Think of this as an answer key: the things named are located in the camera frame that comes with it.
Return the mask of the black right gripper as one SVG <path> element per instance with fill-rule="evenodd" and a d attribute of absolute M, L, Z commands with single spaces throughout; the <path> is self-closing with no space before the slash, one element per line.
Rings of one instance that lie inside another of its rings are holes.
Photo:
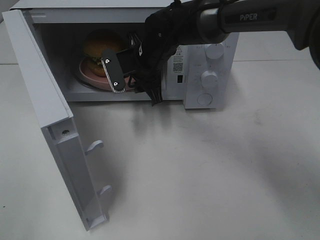
<path fill-rule="evenodd" d="M 125 91 L 125 75 L 135 80 L 137 92 L 145 92 L 152 105 L 163 101 L 161 71 L 180 45 L 203 44 L 197 18 L 202 1 L 174 1 L 152 13 L 144 22 L 144 37 L 130 32 L 129 49 L 116 54 L 110 48 L 102 52 L 101 63 L 114 93 Z"/>

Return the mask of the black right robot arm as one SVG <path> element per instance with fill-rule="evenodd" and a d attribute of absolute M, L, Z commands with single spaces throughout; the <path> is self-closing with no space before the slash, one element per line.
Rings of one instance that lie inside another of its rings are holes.
<path fill-rule="evenodd" d="M 113 92 L 129 85 L 153 105 L 163 100 L 161 69 L 180 45 L 219 44 L 231 33 L 283 31 L 297 50 L 309 48 L 315 65 L 320 63 L 317 0 L 175 0 L 149 15 L 144 28 L 144 38 L 135 38 L 130 48 L 104 50 L 101 63 Z"/>

